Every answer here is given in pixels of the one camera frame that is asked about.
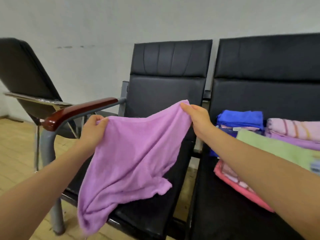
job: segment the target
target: tag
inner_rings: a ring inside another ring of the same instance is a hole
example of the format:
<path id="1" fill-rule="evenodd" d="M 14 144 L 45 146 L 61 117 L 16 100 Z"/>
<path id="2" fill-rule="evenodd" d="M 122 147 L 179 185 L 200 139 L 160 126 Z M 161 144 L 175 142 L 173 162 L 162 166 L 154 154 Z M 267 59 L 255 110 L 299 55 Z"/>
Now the tag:
<path id="1" fill-rule="evenodd" d="M 239 131 L 239 130 L 241 130 L 242 128 L 241 127 L 233 127 L 233 131 Z"/>

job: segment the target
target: person's right hand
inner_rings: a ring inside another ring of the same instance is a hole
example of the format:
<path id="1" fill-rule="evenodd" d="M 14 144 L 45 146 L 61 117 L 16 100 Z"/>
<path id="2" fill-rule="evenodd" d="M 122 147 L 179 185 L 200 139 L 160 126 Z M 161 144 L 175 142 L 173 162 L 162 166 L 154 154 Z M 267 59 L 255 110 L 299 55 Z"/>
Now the person's right hand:
<path id="1" fill-rule="evenodd" d="M 180 106 L 183 111 L 191 116 L 195 134 L 201 140 L 205 141 L 207 134 L 211 131 L 210 128 L 214 127 L 214 125 L 210 121 L 208 111 L 205 108 L 194 104 L 187 105 L 185 103 L 181 103 Z"/>

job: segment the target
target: hand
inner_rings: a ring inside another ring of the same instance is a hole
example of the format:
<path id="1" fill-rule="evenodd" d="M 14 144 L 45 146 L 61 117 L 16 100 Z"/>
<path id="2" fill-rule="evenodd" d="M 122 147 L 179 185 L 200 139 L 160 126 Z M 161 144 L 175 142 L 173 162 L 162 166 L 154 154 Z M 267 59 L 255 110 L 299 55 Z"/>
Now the hand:
<path id="1" fill-rule="evenodd" d="M 197 137 L 202 141 L 206 141 L 208 133 L 211 132 L 210 128 L 214 127 L 210 121 L 208 111 L 205 108 L 194 104 L 187 105 L 185 103 L 181 103 L 180 106 L 184 112 L 191 116 L 193 129 Z"/>
<path id="2" fill-rule="evenodd" d="M 103 117 L 102 115 L 92 115 L 88 121 L 84 124 L 81 132 L 81 138 L 79 143 L 87 147 L 88 150 L 94 151 L 96 146 L 102 140 L 104 131 L 109 122 L 108 117 Z"/>

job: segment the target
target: black chair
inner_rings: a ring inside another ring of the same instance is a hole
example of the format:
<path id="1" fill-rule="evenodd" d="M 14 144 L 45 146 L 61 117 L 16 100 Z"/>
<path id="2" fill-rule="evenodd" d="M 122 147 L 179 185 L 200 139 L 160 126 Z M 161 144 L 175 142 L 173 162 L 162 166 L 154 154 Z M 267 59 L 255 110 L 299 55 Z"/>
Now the black chair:
<path id="1" fill-rule="evenodd" d="M 264 118 L 319 121 L 320 34 L 221 39 L 211 93 L 213 123 L 223 110 L 258 110 Z M 188 217 L 187 239 L 303 239 L 214 174 L 204 146 Z"/>
<path id="2" fill-rule="evenodd" d="M 0 79 L 10 91 L 4 94 L 18 99 L 36 124 L 34 170 L 38 171 L 41 120 L 72 104 L 62 101 L 42 64 L 25 41 L 14 38 L 0 39 Z M 99 111 L 98 114 L 104 117 L 116 116 L 104 111 Z M 70 139 L 79 138 L 85 119 L 69 121 L 59 129 L 58 135 Z"/>
<path id="3" fill-rule="evenodd" d="M 177 41 L 135 44 L 130 81 L 124 98 L 107 98 L 74 105 L 58 112 L 43 123 L 41 153 L 44 165 L 54 160 L 54 137 L 70 119 L 93 113 L 99 109 L 123 104 L 125 117 L 148 117 L 172 104 L 188 99 L 201 105 L 208 71 L 212 40 Z M 195 145 L 190 128 L 182 141 L 175 165 L 164 175 L 172 188 L 163 196 L 119 205 L 109 216 L 108 223 L 137 239 L 176 239 L 185 236 L 185 222 L 173 218 L 174 209 Z M 78 193 L 90 163 L 89 158 L 61 198 L 77 206 Z M 61 203 L 51 210 L 53 230 L 64 232 Z"/>

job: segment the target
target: seat cushion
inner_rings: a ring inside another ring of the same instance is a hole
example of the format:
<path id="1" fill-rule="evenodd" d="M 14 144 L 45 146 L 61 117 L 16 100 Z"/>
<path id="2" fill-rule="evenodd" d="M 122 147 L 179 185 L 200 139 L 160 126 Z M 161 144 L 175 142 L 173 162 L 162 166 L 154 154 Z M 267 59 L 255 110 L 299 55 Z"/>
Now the seat cushion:
<path id="1" fill-rule="evenodd" d="M 200 160 L 190 239 L 283 240 L 303 239 L 277 214 L 251 202 L 214 174 L 218 162 L 209 157 L 209 148 Z"/>
<path id="2" fill-rule="evenodd" d="M 106 111 L 98 111 L 98 115 L 102 115 L 103 117 L 108 117 L 108 116 L 118 116 L 116 113 L 111 113 L 111 112 L 106 112 Z M 76 126 L 77 126 L 77 131 L 81 131 L 81 124 L 82 124 L 82 117 L 77 118 L 74 120 Z M 72 133 L 70 127 L 68 124 L 63 125 L 57 133 L 59 136 L 69 138 L 69 139 L 75 139 L 74 134 Z"/>
<path id="3" fill-rule="evenodd" d="M 119 228 L 126 229 L 128 234 L 134 235 L 137 231 L 140 231 L 154 239 L 162 239 L 166 235 L 166 226 L 174 213 L 194 144 L 192 141 L 182 141 L 176 163 L 164 175 L 172 183 L 172 188 L 166 194 L 119 205 L 110 214 L 110 219 L 119 223 Z M 67 187 L 68 191 L 78 195 L 90 160 L 91 158 L 78 171 Z"/>

